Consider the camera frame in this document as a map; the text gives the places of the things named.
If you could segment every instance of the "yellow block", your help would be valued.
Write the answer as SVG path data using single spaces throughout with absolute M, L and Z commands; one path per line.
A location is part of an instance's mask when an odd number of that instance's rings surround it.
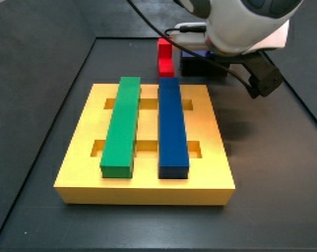
M 118 88 L 93 87 L 54 185 L 65 202 L 226 205 L 236 184 L 205 85 L 182 85 L 190 179 L 158 178 L 158 85 L 142 85 L 133 179 L 103 178 L 101 158 Z

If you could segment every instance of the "gray floor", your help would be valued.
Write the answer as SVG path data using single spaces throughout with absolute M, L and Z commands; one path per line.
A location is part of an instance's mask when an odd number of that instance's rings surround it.
M 233 68 L 246 77 L 240 66 Z M 317 249 L 317 125 L 284 85 L 252 100 L 209 83 L 237 192 L 225 208 L 67 206 L 53 184 L 94 83 L 157 83 L 157 41 L 101 39 L 0 236 L 0 249 Z

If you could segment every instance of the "rectangular block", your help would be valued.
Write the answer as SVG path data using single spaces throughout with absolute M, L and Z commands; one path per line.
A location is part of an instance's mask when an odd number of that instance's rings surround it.
M 122 77 L 101 163 L 105 178 L 131 178 L 141 98 L 141 78 Z
M 190 154 L 180 78 L 159 82 L 159 178 L 189 178 Z
M 103 178 L 101 156 L 118 84 L 93 87 L 55 181 L 69 204 L 226 205 L 236 184 L 206 85 L 181 85 L 192 169 L 189 179 L 158 177 L 158 85 L 142 85 L 131 179 Z

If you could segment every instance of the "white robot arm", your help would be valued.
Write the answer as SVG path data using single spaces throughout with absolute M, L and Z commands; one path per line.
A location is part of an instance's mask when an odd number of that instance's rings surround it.
M 261 49 L 285 47 L 289 19 L 304 0 L 176 0 L 205 23 L 205 36 L 174 31 L 172 37 L 189 49 L 209 49 L 237 56 Z

